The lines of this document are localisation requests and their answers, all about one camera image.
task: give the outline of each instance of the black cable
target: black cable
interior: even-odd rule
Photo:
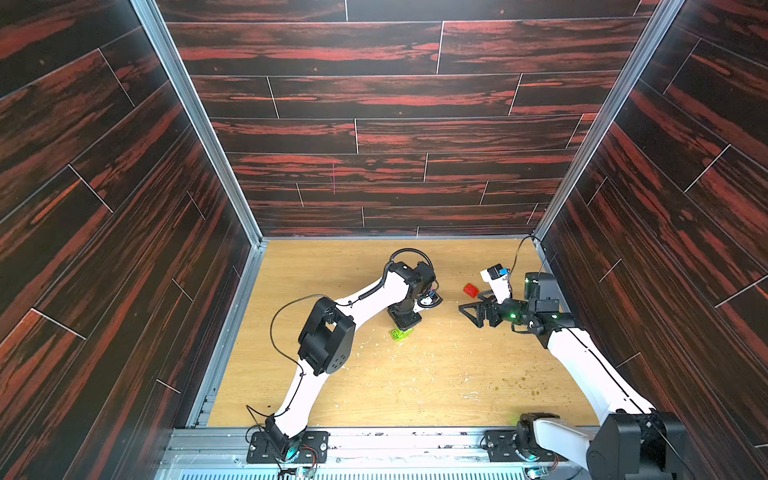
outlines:
[[[349,302],[346,305],[340,305],[340,306],[352,306],[356,302],[359,302],[360,300],[364,300],[369,296],[373,295],[374,293],[378,292],[379,289],[381,289],[381,287],[384,286],[384,282],[386,282],[386,275],[389,272],[389,268],[391,267],[391,265],[395,263],[395,257],[397,257],[399,254],[404,252],[413,252],[413,253],[417,253],[418,255],[421,255],[422,257],[424,257],[424,260],[427,261],[429,268],[432,268],[433,270],[435,269],[435,267],[432,265],[432,261],[429,259],[429,257],[427,257],[426,253],[422,252],[421,250],[417,250],[415,248],[401,248],[400,250],[396,250],[395,253],[389,256],[389,262],[387,262],[386,265],[384,266],[384,272],[382,273],[381,280],[379,280],[376,286],[374,286],[371,290],[368,290],[367,292],[358,296],[357,300],[355,300],[354,302]]]
[[[528,327],[525,327],[525,330],[516,330],[515,325],[519,325],[519,323],[513,323],[512,324],[512,332],[517,333],[519,335],[533,335],[529,330]]]
[[[487,433],[483,435],[482,438],[480,439],[479,447],[483,450],[488,450],[488,434]]]
[[[293,403],[293,400],[296,398],[296,394],[299,392],[299,387],[301,387],[301,381],[304,379],[304,376],[306,375],[306,374],[305,374],[305,372],[304,372],[304,367],[302,367],[302,366],[301,366],[301,363],[298,363],[296,360],[294,360],[294,359],[293,359],[293,358],[291,358],[290,356],[286,355],[286,354],[285,354],[285,353],[284,353],[282,350],[280,350],[279,348],[277,348],[277,345],[275,345],[275,338],[274,338],[274,336],[273,336],[273,334],[272,334],[272,330],[273,330],[273,327],[275,326],[275,319],[276,319],[276,318],[277,318],[277,316],[280,314],[280,312],[282,312],[282,311],[283,311],[284,309],[286,309],[288,306],[291,306],[291,305],[293,305],[294,303],[298,303],[298,302],[301,302],[301,301],[303,301],[303,300],[307,300],[307,299],[309,299],[309,298],[314,298],[314,297],[316,297],[316,296],[327,297],[327,295],[322,295],[322,294],[319,294],[319,293],[316,293],[316,294],[314,294],[314,295],[307,295],[307,296],[303,296],[303,297],[301,297],[301,298],[299,298],[299,299],[296,299],[296,300],[294,300],[294,301],[292,301],[292,302],[288,302],[288,303],[286,303],[285,305],[281,306],[281,307],[280,307],[280,309],[279,309],[279,310],[277,310],[277,312],[275,312],[275,315],[272,317],[272,322],[270,323],[270,342],[272,342],[272,347],[273,347],[273,348],[274,348],[274,349],[275,349],[275,350],[276,350],[276,351],[277,351],[277,352],[278,352],[280,355],[282,355],[282,356],[286,357],[286,358],[287,358],[288,360],[290,360],[291,362],[293,362],[293,363],[296,363],[296,366],[298,366],[298,367],[301,369],[301,373],[299,374],[299,384],[296,386],[296,390],[294,390],[294,391],[293,391],[293,396],[291,397],[290,401],[288,402],[288,405],[286,406],[286,409],[285,409],[285,410],[283,410],[282,412],[278,413],[277,415],[275,415],[275,416],[274,416],[274,418],[277,418],[277,417],[279,417],[279,416],[283,415],[283,414],[284,414],[285,412],[287,412],[288,410],[290,410],[290,406],[291,406],[291,404]],[[253,411],[253,413],[256,413],[257,415],[261,415],[262,417],[268,417],[268,416],[269,416],[269,415],[264,415],[262,412],[259,412],[258,410],[256,410],[256,409],[255,409],[254,407],[252,407],[252,406],[246,405],[246,408],[248,409],[248,412],[251,412],[251,411]]]
[[[576,339],[576,341],[577,341],[577,342],[579,342],[579,343],[581,344],[581,346],[583,346],[583,347],[584,347],[584,349],[586,349],[586,350],[589,350],[589,353],[591,353],[591,354],[592,354],[592,356],[594,357],[594,359],[598,361],[598,363],[600,364],[600,366],[601,366],[601,367],[603,367],[603,370],[605,370],[605,372],[608,374],[608,376],[609,376],[609,377],[611,377],[611,380],[613,380],[613,381],[614,381],[614,383],[616,384],[616,386],[617,386],[617,387],[619,387],[619,390],[621,390],[621,392],[624,394],[624,397],[625,397],[625,398],[627,398],[627,399],[628,399],[630,402],[632,402],[632,405],[634,405],[634,406],[635,406],[635,408],[638,410],[638,412],[642,412],[642,411],[643,411],[643,409],[642,409],[642,408],[640,408],[640,406],[639,406],[637,403],[635,403],[635,402],[634,402],[634,400],[633,400],[633,399],[630,397],[630,395],[627,393],[627,391],[626,391],[626,390],[624,390],[624,387],[622,387],[622,386],[621,386],[621,384],[620,384],[620,383],[619,383],[619,382],[618,382],[618,381],[617,381],[617,380],[614,378],[614,376],[613,376],[613,375],[611,375],[611,372],[609,372],[609,371],[608,371],[608,368],[607,368],[605,365],[603,365],[603,363],[600,361],[600,359],[598,358],[598,356],[594,354],[594,352],[592,351],[592,349],[590,349],[589,347],[587,347],[587,346],[584,344],[584,342],[582,342],[582,341],[581,341],[581,339],[580,339],[580,338],[579,338],[579,337],[578,337],[578,336],[577,336],[575,333],[573,333],[573,332],[571,331],[571,328],[572,328],[572,327],[562,326],[562,325],[561,325],[561,324],[559,324],[559,323],[557,323],[557,326],[559,326],[559,327],[560,327],[560,328],[562,328],[563,330],[567,330],[567,331],[568,331],[568,333],[570,333],[570,334],[571,334],[571,335],[572,335],[572,336],[573,336],[573,337]]]
[[[417,304],[418,304],[420,307],[422,307],[424,310],[427,310],[427,309],[431,309],[431,308],[435,308],[435,307],[436,307],[436,306],[438,306],[440,303],[442,303],[442,297],[441,297],[440,295],[438,295],[438,294],[437,294],[437,289],[438,289],[438,288],[440,288],[440,282],[438,282],[436,278],[435,278],[435,284],[436,284],[436,287],[435,287],[435,288],[433,288],[433,289],[430,291],[430,293],[434,293],[434,294],[435,294],[435,296],[437,297],[437,300],[436,300],[434,303],[430,303],[429,305],[424,305],[424,304],[422,303],[422,299],[416,299],[416,303],[417,303]]]
[[[251,436],[250,438],[248,438],[248,432],[250,432],[250,430],[251,430],[253,427],[255,427],[255,426],[256,426],[256,425],[254,425],[254,426],[252,426],[252,427],[249,427],[249,428],[248,428],[248,430],[246,430],[246,431],[245,431],[245,443],[247,443],[247,444],[249,444],[249,445],[250,445],[251,443],[253,443],[253,436]]]
[[[574,480],[574,478],[578,477],[578,476],[581,474],[581,471],[582,471],[582,470],[584,470],[584,468],[583,468],[583,467],[582,467],[582,468],[580,468],[580,469],[578,469],[578,472],[574,473],[574,475],[573,475],[572,477],[568,477],[568,478],[566,478],[565,480]]]
[[[509,269],[509,273],[512,273],[512,271],[515,269],[515,265],[518,264],[518,253],[520,253],[520,247],[523,246],[523,242],[525,242],[528,238],[532,238],[533,240],[538,240],[539,243],[541,242],[541,240],[538,237],[536,237],[533,233],[523,237],[522,240],[520,240],[520,244],[518,245],[518,249],[515,251],[515,261],[512,262],[512,268]]]
[[[653,422],[651,422],[650,424],[654,426],[654,428],[656,429],[657,432],[659,432],[659,435],[661,435],[661,438],[664,439],[664,441],[667,443],[667,445],[669,445],[670,449],[672,449],[672,452],[674,452],[674,454],[677,455],[677,457],[683,463],[683,466],[688,469],[688,471],[690,472],[690,476],[694,477],[694,480],[696,480],[696,475],[694,475],[694,471],[690,469],[690,467],[685,462],[685,460],[683,460],[683,457],[681,457],[680,454],[677,453],[677,450],[672,446],[670,441],[667,440],[667,436],[664,433],[662,433],[661,430],[659,430],[659,428]]]

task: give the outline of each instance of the metal grate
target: metal grate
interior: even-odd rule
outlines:
[[[295,475],[286,479],[296,480]],[[459,473],[318,473],[317,480],[526,480],[522,472],[459,472]],[[181,480],[276,480],[277,473],[216,473],[185,472]]]

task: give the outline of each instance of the green block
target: green block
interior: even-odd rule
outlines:
[[[394,329],[389,332],[389,335],[392,336],[393,340],[399,342],[402,339],[407,339],[411,332],[413,332],[413,329],[407,329],[405,332],[403,332],[401,329]]]

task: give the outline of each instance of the wire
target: wire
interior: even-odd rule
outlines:
[[[421,250],[417,250],[416,248],[401,248],[400,250],[396,250],[395,253],[393,253],[392,255],[389,256],[389,262],[387,262],[386,265],[384,266],[384,271],[382,272],[382,277],[379,280],[379,282],[376,284],[376,286],[374,286],[371,290],[368,290],[367,292],[360,294],[360,296],[357,297],[357,300],[354,300],[352,302],[348,302],[348,303],[346,303],[344,305],[341,305],[339,303],[337,303],[336,305],[339,305],[339,306],[352,306],[355,303],[359,302],[360,300],[364,300],[364,299],[368,298],[369,296],[373,295],[374,293],[378,292],[381,289],[381,287],[384,286],[384,282],[386,282],[387,273],[389,272],[389,268],[395,263],[395,257],[397,257],[399,254],[405,253],[405,252],[413,252],[413,253],[417,253],[418,255],[421,255],[422,257],[424,257],[424,260],[427,261],[427,264],[429,265],[429,268],[432,268],[433,270],[435,269],[435,267],[432,265],[432,261],[429,259],[429,257],[427,257],[426,253],[422,252]]]
[[[259,430],[261,432],[263,432],[264,429],[261,427],[261,425],[259,425],[259,421],[256,420],[256,417],[253,416],[253,412],[256,412],[256,410],[254,410],[253,407],[250,406],[250,405],[246,405],[245,408],[248,410],[248,413],[250,413],[250,418],[253,419],[253,424],[254,424],[253,426],[249,427],[248,430],[245,431],[245,441],[250,445],[250,444],[253,443],[253,437],[256,435],[256,432],[254,432],[253,435],[250,436],[250,438],[248,438],[248,432],[250,432],[250,430],[253,427],[259,427]]]
[[[488,433],[483,435],[480,439],[480,448],[483,450],[488,450]]]
[[[299,387],[301,387],[301,381],[304,379],[304,376],[306,375],[306,374],[305,374],[305,372],[304,372],[304,367],[302,367],[302,366],[301,366],[301,363],[297,362],[296,360],[294,360],[294,359],[293,359],[293,358],[291,358],[290,356],[286,355],[286,354],[285,354],[285,353],[284,353],[284,352],[283,352],[281,349],[277,348],[277,345],[275,345],[275,337],[274,337],[274,335],[272,334],[272,330],[273,330],[273,328],[274,328],[274,326],[275,326],[275,319],[276,319],[276,318],[277,318],[277,316],[280,314],[280,312],[282,312],[282,311],[283,311],[284,309],[286,309],[288,306],[291,306],[291,305],[293,305],[294,303],[298,303],[298,302],[301,302],[301,301],[304,301],[304,300],[307,300],[307,299],[310,299],[310,298],[315,298],[315,297],[317,297],[317,296],[327,297],[327,295],[322,295],[322,294],[319,294],[319,293],[315,293],[314,295],[307,295],[307,296],[303,296],[303,297],[301,297],[301,298],[299,298],[299,299],[296,299],[296,300],[294,300],[294,301],[292,301],[292,302],[288,302],[288,303],[286,303],[285,305],[281,306],[281,307],[280,307],[280,309],[279,309],[279,310],[277,310],[277,312],[275,312],[275,315],[272,317],[272,322],[270,323],[270,342],[272,342],[272,347],[273,347],[273,348],[274,348],[274,349],[275,349],[275,350],[276,350],[276,351],[277,351],[277,352],[278,352],[280,355],[282,355],[282,356],[286,357],[286,358],[287,358],[288,360],[290,360],[291,362],[293,362],[293,363],[296,363],[296,366],[298,366],[298,367],[301,369],[301,373],[299,374],[299,384],[298,384],[298,385],[296,385],[296,389],[295,389],[295,390],[293,390],[293,396],[290,398],[290,401],[288,402],[288,405],[286,406],[285,410],[283,410],[282,412],[278,413],[277,415],[274,415],[274,414],[273,414],[273,415],[274,415],[274,418],[277,418],[277,417],[279,417],[279,416],[281,416],[281,415],[284,415],[284,414],[285,414],[285,412],[287,412],[288,410],[290,410],[290,406],[291,406],[291,404],[293,404],[293,400],[296,398],[296,394],[299,392]],[[255,409],[254,407],[252,407],[252,406],[246,405],[246,408],[248,409],[248,412],[251,414],[251,416],[253,416],[253,414],[254,414],[254,413],[256,413],[257,415],[261,415],[262,417],[268,417],[268,416],[269,416],[269,415],[264,415],[262,412],[259,412],[258,410],[256,410],[256,409]]]
[[[425,304],[423,304],[423,303],[422,303],[422,299],[417,299],[417,300],[416,300],[416,303],[417,303],[417,304],[418,304],[420,307],[422,307],[424,310],[428,310],[428,309],[431,309],[431,308],[435,308],[435,307],[436,307],[436,306],[438,306],[440,303],[442,303],[442,297],[441,297],[441,296],[439,296],[439,295],[436,295],[436,296],[437,296],[437,300],[436,300],[434,303],[430,303],[429,305],[425,305]]]
[[[512,268],[509,269],[509,273],[512,273],[512,271],[515,269],[515,265],[518,264],[518,253],[520,253],[520,247],[523,246],[523,242],[525,242],[528,238],[532,238],[533,240],[538,240],[539,242],[541,242],[541,240],[538,237],[536,237],[533,233],[523,237],[522,240],[520,240],[520,244],[518,245],[518,249],[515,251],[515,261],[512,262]]]
[[[639,406],[637,403],[635,403],[635,401],[634,401],[634,400],[632,399],[632,397],[631,397],[631,396],[630,396],[630,395],[627,393],[627,391],[626,391],[626,390],[624,390],[624,387],[623,387],[623,386],[621,386],[621,384],[620,384],[620,383],[619,383],[619,382],[618,382],[618,381],[617,381],[617,380],[614,378],[614,376],[613,376],[613,375],[611,375],[611,372],[609,372],[609,371],[608,371],[608,368],[607,368],[607,367],[606,367],[606,366],[605,366],[605,365],[604,365],[604,364],[603,364],[603,363],[600,361],[600,359],[598,358],[598,356],[594,354],[594,352],[592,351],[592,349],[591,349],[591,348],[589,348],[589,347],[587,347],[587,346],[584,344],[584,342],[582,342],[582,341],[581,341],[581,339],[580,339],[578,336],[576,336],[576,334],[575,334],[575,333],[573,333],[573,331],[571,330],[571,328],[570,328],[570,327],[562,326],[562,325],[561,325],[561,324],[559,324],[559,323],[556,323],[556,325],[557,325],[557,326],[559,326],[560,328],[562,328],[563,330],[567,330],[567,331],[568,331],[568,333],[570,333],[570,334],[571,334],[571,335],[572,335],[572,336],[573,336],[573,337],[576,339],[576,341],[577,341],[577,342],[579,342],[579,343],[581,344],[581,346],[583,346],[583,347],[584,347],[584,349],[585,349],[585,350],[589,351],[589,353],[591,353],[591,354],[592,354],[592,356],[594,357],[594,359],[598,361],[598,363],[600,364],[600,366],[601,366],[601,367],[603,367],[603,370],[605,370],[605,373],[606,373],[606,374],[607,374],[609,377],[611,377],[611,380],[613,380],[613,381],[614,381],[614,383],[616,384],[616,386],[617,386],[617,387],[619,387],[619,390],[621,390],[621,392],[624,394],[624,397],[625,397],[626,399],[628,399],[630,402],[632,402],[632,405],[634,405],[634,407],[635,407],[635,408],[638,410],[638,412],[642,412],[642,411],[643,411],[643,409],[642,409],[642,408],[640,408],[640,406]]]
[[[317,471],[317,456],[318,456],[318,455],[317,455],[317,450],[313,449],[312,447],[310,447],[310,446],[308,446],[308,445],[304,445],[304,446],[303,446],[303,447],[301,447],[300,449],[301,449],[301,450],[312,450],[312,466],[310,467],[310,470],[311,470],[312,468],[314,468],[314,469],[315,469],[315,471]]]
[[[568,477],[565,480],[574,480],[574,478],[578,477],[581,474],[582,470],[584,470],[584,467],[578,469],[578,471],[576,473],[574,473],[574,475],[572,477]]]
[[[690,472],[690,476],[692,476],[694,478],[694,480],[696,480],[696,475],[694,474],[694,471],[690,469],[690,467],[685,462],[685,460],[683,460],[683,457],[681,457],[680,454],[677,453],[677,449],[672,446],[672,444],[670,443],[669,440],[667,440],[667,436],[664,433],[662,433],[661,430],[659,430],[659,428],[656,426],[656,424],[654,424],[653,422],[651,422],[650,424],[654,426],[654,428],[656,429],[657,432],[659,432],[659,435],[661,435],[661,438],[664,439],[664,441],[667,443],[667,445],[669,445],[669,447],[672,449],[672,452],[674,452],[674,454],[677,455],[677,457],[683,463],[683,466],[688,469],[688,471]]]
[[[277,480],[283,480],[286,475],[295,475],[296,474],[296,468],[283,468],[283,464],[280,463],[280,460],[275,458],[275,463],[277,464],[278,472],[277,472]]]

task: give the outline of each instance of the aluminum frame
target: aluminum frame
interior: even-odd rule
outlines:
[[[534,247],[536,247],[536,253],[538,253],[538,257],[541,259],[542,268],[546,269],[547,272],[552,273],[552,267],[549,265],[549,260],[547,260],[547,254],[544,253],[544,248],[542,247],[541,242],[539,242],[538,240],[534,240],[533,245]],[[560,306],[563,307],[563,311],[570,313],[571,308],[568,306],[568,301],[565,299],[565,295],[563,295],[563,290],[560,288],[560,282],[558,282],[558,295],[560,297]]]
[[[605,103],[600,108],[598,116],[594,119],[594,123],[584,141],[581,142],[581,146],[578,148],[574,160],[568,168],[568,172],[566,172],[563,181],[560,182],[558,189],[554,192],[547,211],[539,220],[534,230],[536,237],[544,238],[549,231],[549,227],[551,227],[554,219],[560,213],[560,209],[565,205],[565,201],[576,186],[576,182],[581,177],[581,174],[584,173],[584,169],[587,168],[594,152],[600,146],[603,137],[608,132],[608,128],[614,122],[616,115],[632,92],[637,79],[640,78],[641,73],[643,73],[646,65],[648,65],[650,58],[661,43],[661,39],[666,35],[683,3],[685,3],[685,0],[662,0],[659,6],[656,7],[656,11],[650,17],[648,25],[646,25],[643,33],[637,40],[637,44],[627,59],[627,63],[621,69],[621,73],[616,79],[611,93],[605,99]]]
[[[219,138],[216,136],[214,126],[210,123],[208,115],[205,113],[203,103],[197,95],[197,91],[192,85],[187,68],[181,60],[181,55],[170,36],[168,27],[165,25],[163,15],[154,0],[130,0],[131,5],[138,15],[144,31],[149,37],[152,47],[160,59],[165,72],[173,85],[176,94],[181,100],[181,105],[189,115],[190,122],[194,128],[200,142],[203,144],[211,164],[214,166],[216,175],[221,180],[224,191],[232,202],[232,205],[243,224],[243,229],[248,236],[253,247],[258,247],[262,243],[263,235],[253,217],[253,212],[248,207],[243,190],[237,183],[235,173],[232,171],[230,162],[224,154]]]
[[[515,233],[509,235],[429,235],[429,236],[407,236],[407,235],[382,235],[381,237],[264,237],[265,240],[520,240],[526,238],[524,233]]]
[[[380,479],[392,475],[425,475],[437,479],[442,473],[461,478],[481,478],[467,475],[491,475],[516,472],[517,479],[526,479],[520,462],[490,463],[488,452],[480,445],[488,430],[514,430],[511,426],[495,427],[382,427],[382,428],[329,428],[328,459],[319,467],[319,475],[379,475]],[[266,480],[276,474],[276,465],[248,465],[245,428],[205,428],[174,430],[157,478],[177,480],[184,472],[211,475],[258,474]],[[551,465],[550,461],[526,462],[525,467]],[[563,478],[578,472],[572,462],[561,462]]]
[[[216,395],[219,392],[219,386],[224,378],[224,371],[227,369],[227,363],[230,360],[232,348],[234,348],[237,334],[240,331],[240,324],[243,322],[245,310],[248,307],[253,286],[256,285],[256,277],[259,274],[259,268],[264,259],[266,245],[263,241],[259,247],[251,247],[248,260],[243,267],[243,276],[240,278],[240,284],[235,290],[235,295],[224,319],[224,325],[221,328],[219,339],[216,341],[214,352],[210,356],[208,367],[205,370],[203,381],[197,390],[190,415],[185,423],[186,428],[193,429],[198,426],[205,426],[208,423],[210,410],[214,406]]]

